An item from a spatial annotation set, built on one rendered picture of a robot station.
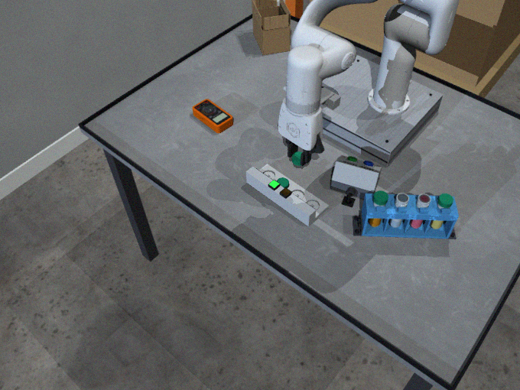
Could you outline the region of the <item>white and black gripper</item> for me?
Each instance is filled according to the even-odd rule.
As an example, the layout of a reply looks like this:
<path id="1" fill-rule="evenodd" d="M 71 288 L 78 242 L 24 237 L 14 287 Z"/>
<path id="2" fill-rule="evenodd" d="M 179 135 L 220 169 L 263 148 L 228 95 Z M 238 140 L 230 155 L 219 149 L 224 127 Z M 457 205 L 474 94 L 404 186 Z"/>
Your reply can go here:
<path id="1" fill-rule="evenodd" d="M 298 146 L 303 148 L 301 166 L 310 162 L 311 154 L 321 154 L 324 151 L 323 113 L 320 107 L 311 114 L 297 114 L 287 108 L 285 97 L 279 113 L 278 131 L 286 138 L 288 157 L 297 152 Z"/>

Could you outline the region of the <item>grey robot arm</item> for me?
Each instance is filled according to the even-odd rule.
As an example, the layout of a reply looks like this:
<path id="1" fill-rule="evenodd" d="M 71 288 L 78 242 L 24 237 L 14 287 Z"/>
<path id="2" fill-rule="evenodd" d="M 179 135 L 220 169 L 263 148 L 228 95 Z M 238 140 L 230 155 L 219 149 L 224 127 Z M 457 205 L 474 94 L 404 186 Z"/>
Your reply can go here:
<path id="1" fill-rule="evenodd" d="M 341 96 L 322 86 L 324 79 L 349 69 L 356 49 L 348 40 L 320 28 L 334 9 L 378 0 L 313 0 L 294 30 L 287 59 L 286 106 L 297 114 L 311 114 L 320 105 L 334 110 Z M 370 106 L 383 114 L 405 112 L 416 60 L 416 49 L 439 54 L 446 46 L 459 0 L 399 0 L 386 12 L 384 43 Z M 306 44 L 306 45 L 304 45 Z M 300 46 L 299 46 L 300 45 Z M 310 46 L 311 45 L 311 46 Z M 314 46 L 314 47 L 313 47 Z"/>

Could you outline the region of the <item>black table edge trim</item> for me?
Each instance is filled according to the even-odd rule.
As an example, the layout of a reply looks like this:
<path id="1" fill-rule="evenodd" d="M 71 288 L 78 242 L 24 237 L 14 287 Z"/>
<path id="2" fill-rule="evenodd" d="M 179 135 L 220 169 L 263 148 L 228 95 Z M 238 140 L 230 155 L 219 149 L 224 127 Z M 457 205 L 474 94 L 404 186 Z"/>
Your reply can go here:
<path id="1" fill-rule="evenodd" d="M 318 299 L 319 301 L 321 301 L 323 304 L 327 305 L 330 309 L 334 310 L 335 312 L 337 312 L 340 316 L 342 316 L 343 318 L 345 318 L 346 320 L 348 320 L 350 323 L 352 323 L 353 325 L 355 325 L 356 327 L 358 327 L 360 330 L 362 330 L 363 332 L 365 332 L 366 334 L 368 334 L 369 336 L 371 336 L 373 339 L 375 339 L 376 341 L 378 341 L 379 343 L 381 343 L 383 346 L 385 346 L 386 348 L 390 349 L 393 353 L 395 353 L 396 355 L 400 356 L 403 360 L 405 360 L 406 362 L 410 363 L 413 367 L 415 367 L 416 369 L 418 369 L 419 371 L 423 372 L 425 375 L 427 375 L 428 377 L 430 377 L 431 379 L 433 379 L 435 382 L 437 382 L 438 384 L 440 384 L 441 386 L 443 386 L 445 389 L 447 390 L 455 390 L 456 387 L 458 386 L 460 380 L 462 379 L 464 373 L 466 372 L 466 370 L 468 369 L 470 363 L 472 362 L 474 356 L 476 355 L 478 349 L 480 348 L 481 344 L 483 343 L 484 339 L 486 338 L 486 335 L 487 333 L 489 332 L 491 326 L 493 325 L 494 321 L 496 320 L 500 310 L 502 309 L 506 299 L 508 298 L 510 292 L 512 291 L 516 281 L 518 280 L 518 277 L 520 275 L 520 269 L 518 271 L 518 274 L 515 276 L 515 279 L 514 281 L 512 282 L 510 288 L 508 289 L 506 295 L 504 296 L 501 304 L 499 305 L 499 308 L 497 309 L 495 315 L 493 316 L 492 320 L 490 321 L 488 327 L 486 328 L 486 331 L 484 332 L 483 336 L 481 337 L 480 341 L 478 342 L 476 348 L 474 349 L 471 357 L 469 358 L 469 360 L 467 361 L 466 365 L 464 366 L 462 372 L 460 373 L 459 377 L 457 378 L 456 382 L 454 383 L 453 387 L 449 384 L 447 384 L 445 381 L 443 381 L 442 379 L 440 379 L 439 377 L 437 377 L 435 374 L 433 374 L 432 372 L 428 371 L 426 368 L 424 368 L 423 366 L 421 366 L 420 364 L 418 364 L 417 362 L 415 362 L 413 359 L 411 359 L 410 357 L 406 356 L 403 352 L 401 352 L 400 350 L 396 349 L 393 345 L 391 345 L 390 343 L 386 342 L 385 340 L 383 340 L 383 338 L 381 338 L 380 336 L 376 335 L 375 333 L 373 333 L 371 330 L 369 330 L 368 328 L 364 327 L 361 323 L 359 323 L 358 321 L 356 321 L 355 319 L 353 319 L 351 316 L 349 316 L 348 314 L 346 314 L 345 312 L 343 312 L 341 309 L 339 309 L 338 307 L 336 307 L 335 305 L 331 304 L 328 300 L 326 300 L 325 298 L 323 298 L 322 296 L 320 296 L 318 293 L 316 293 L 315 291 L 313 291 L 312 289 L 310 289 L 308 286 L 306 286 L 305 284 L 303 284 L 302 282 L 300 282 L 299 280 L 297 280 L 295 277 L 293 277 L 292 275 L 290 275 L 289 273 L 287 273 L 284 269 L 280 268 L 278 265 L 276 265 L 274 262 L 272 262 L 271 260 L 269 260 L 268 258 L 266 258 L 264 255 L 262 255 L 260 252 L 256 251 L 253 247 L 251 247 L 250 245 L 248 245 L 247 243 L 243 242 L 240 238 L 238 238 L 237 236 L 235 236 L 234 234 L 232 234 L 229 230 L 227 230 L 226 228 L 224 228 L 223 226 L 221 226 L 220 224 L 218 224 L 215 220 L 211 219 L 208 215 L 206 215 L 205 213 L 203 213 L 202 211 L 200 211 L 199 209 L 197 209 L 194 205 L 192 205 L 191 203 L 189 203 L 188 201 L 186 201 L 183 197 L 179 196 L 177 193 L 175 193 L 173 190 L 171 190 L 169 187 L 165 186 L 162 182 L 160 182 L 159 180 L 157 180 L 155 177 L 151 176 L 147 171 L 143 170 L 141 167 L 139 167 L 137 164 L 135 164 L 133 161 L 129 160 L 126 156 L 124 156 L 123 154 L 121 154 L 119 151 L 117 151 L 116 149 L 114 149 L 111 145 L 109 145 L 108 143 L 106 143 L 105 141 L 103 141 L 100 137 L 98 137 L 97 135 L 95 135 L 94 133 L 92 133 L 89 129 L 87 129 L 84 125 L 87 124 L 88 122 L 92 121 L 94 118 L 96 118 L 97 116 L 101 115 L 102 113 L 104 113 L 106 110 L 110 109 L 111 107 L 113 107 L 114 105 L 116 105 L 117 103 L 121 102 L 123 99 L 125 99 L 126 97 L 130 96 L 131 94 L 133 94 L 134 92 L 136 92 L 137 90 L 139 90 L 140 88 L 142 88 L 143 86 L 147 85 L 148 83 L 150 83 L 152 80 L 158 78 L 160 75 L 162 75 L 163 73 L 169 71 L 171 68 L 175 67 L 176 65 L 178 65 L 179 63 L 181 63 L 182 61 L 186 60 L 188 57 L 194 55 L 196 52 L 202 50 L 203 48 L 205 48 L 206 46 L 208 46 L 209 44 L 213 43 L 214 41 L 218 40 L 219 38 L 221 38 L 222 36 L 224 36 L 225 34 L 229 33 L 230 31 L 232 31 L 233 29 L 237 28 L 238 26 L 240 26 L 241 24 L 247 22 L 249 19 L 252 18 L 252 14 L 250 16 L 248 16 L 247 18 L 244 18 L 243 20 L 241 20 L 240 22 L 238 22 L 237 24 L 234 24 L 232 27 L 226 29 L 224 32 L 216 35 L 214 38 L 210 39 L 209 41 L 207 41 L 206 43 L 200 45 L 198 48 L 192 50 L 191 52 L 189 52 L 188 54 L 186 54 L 185 56 L 183 56 L 182 58 L 180 58 L 179 60 L 173 62 L 171 65 L 165 67 L 163 70 L 159 71 L 158 73 L 156 73 L 155 75 L 151 76 L 150 78 L 148 78 L 146 81 L 140 83 L 139 85 L 137 85 L 135 88 L 129 90 L 127 93 L 125 93 L 124 95 L 120 96 L 119 98 L 117 98 L 116 100 L 114 100 L 113 102 L 111 102 L 110 104 L 108 104 L 107 106 L 103 107 L 102 109 L 100 109 L 98 112 L 94 113 L 93 115 L 91 115 L 90 117 L 88 117 L 87 119 L 83 120 L 81 123 L 79 123 L 79 127 L 84 130 L 85 132 L 87 132 L 89 135 L 91 135 L 92 137 L 94 137 L 97 141 L 99 141 L 100 143 L 102 143 L 103 145 L 105 145 L 108 149 L 110 149 L 111 151 L 113 151 L 115 154 L 117 154 L 120 158 L 122 158 L 123 160 L 125 160 L 126 162 L 128 162 L 131 166 L 133 166 L 134 168 L 136 168 L 138 171 L 140 171 L 141 173 L 143 173 L 143 175 L 145 175 L 146 177 L 148 177 L 149 179 L 151 179 L 152 181 L 154 181 L 157 185 L 159 185 L 160 187 L 162 187 L 164 190 L 166 190 L 168 193 L 170 193 L 172 196 L 176 197 L 180 202 L 184 203 L 186 206 L 188 206 L 189 208 L 191 208 L 194 212 L 198 213 L 200 216 L 202 216 L 204 219 L 206 219 L 208 222 L 212 223 L 215 227 L 217 227 L 218 229 L 220 229 L 222 232 L 224 232 L 225 234 L 227 234 L 229 237 L 231 237 L 232 239 L 234 239 L 235 241 L 237 241 L 240 245 L 242 245 L 243 247 L 245 247 L 246 249 L 248 249 L 251 253 L 253 253 L 254 255 L 256 255 L 257 257 L 259 257 L 262 261 L 266 262 L 267 264 L 269 264 L 271 267 L 273 267 L 275 270 L 279 271 L 281 274 L 283 274 L 286 278 L 290 279 L 291 281 L 293 281 L 295 284 L 297 284 L 299 287 L 303 288 L 306 292 L 308 292 L 309 294 L 311 294 L 312 296 L 314 296 L 316 299 Z M 489 101 L 488 99 L 485 99 L 481 96 L 478 96 L 470 91 L 467 91 L 463 88 L 460 88 L 452 83 L 449 83 L 445 80 L 442 80 L 441 78 L 438 78 L 436 76 L 433 76 L 429 73 L 426 73 L 424 72 L 423 70 L 419 70 L 418 68 L 414 67 L 413 68 L 413 71 L 416 72 L 416 73 L 419 73 L 423 76 L 426 76 L 432 80 L 435 80 L 439 83 L 442 83 L 444 84 L 445 86 L 449 86 L 450 88 L 452 89 L 455 89 L 461 93 L 464 93 L 468 96 L 471 96 L 473 97 L 474 99 L 477 99 L 481 102 L 484 102 L 485 104 L 487 105 L 490 105 L 496 109 L 499 109 L 507 114 L 510 114 L 514 117 L 516 117 L 517 119 L 520 119 L 520 115 L 516 112 L 513 112 L 512 110 L 509 110 L 503 106 L 500 106 L 494 102 L 491 102 Z"/>

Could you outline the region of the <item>brown cardboard box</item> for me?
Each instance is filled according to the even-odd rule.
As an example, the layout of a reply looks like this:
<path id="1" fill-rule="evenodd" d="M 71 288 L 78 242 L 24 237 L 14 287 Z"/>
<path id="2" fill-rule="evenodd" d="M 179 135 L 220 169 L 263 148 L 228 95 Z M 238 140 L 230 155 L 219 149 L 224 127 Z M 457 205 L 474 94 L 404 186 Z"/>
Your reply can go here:
<path id="1" fill-rule="evenodd" d="M 252 21 L 262 55 L 290 51 L 291 13 L 284 0 L 280 6 L 277 0 L 252 0 Z"/>

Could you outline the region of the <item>orange pocket multimeter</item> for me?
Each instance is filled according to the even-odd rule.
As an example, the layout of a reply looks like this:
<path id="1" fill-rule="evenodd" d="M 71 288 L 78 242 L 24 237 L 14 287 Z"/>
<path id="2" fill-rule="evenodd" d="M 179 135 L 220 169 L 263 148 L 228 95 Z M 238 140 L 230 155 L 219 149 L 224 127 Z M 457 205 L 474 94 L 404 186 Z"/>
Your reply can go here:
<path id="1" fill-rule="evenodd" d="M 193 115 L 216 133 L 221 133 L 233 125 L 232 116 L 209 99 L 193 106 Z"/>

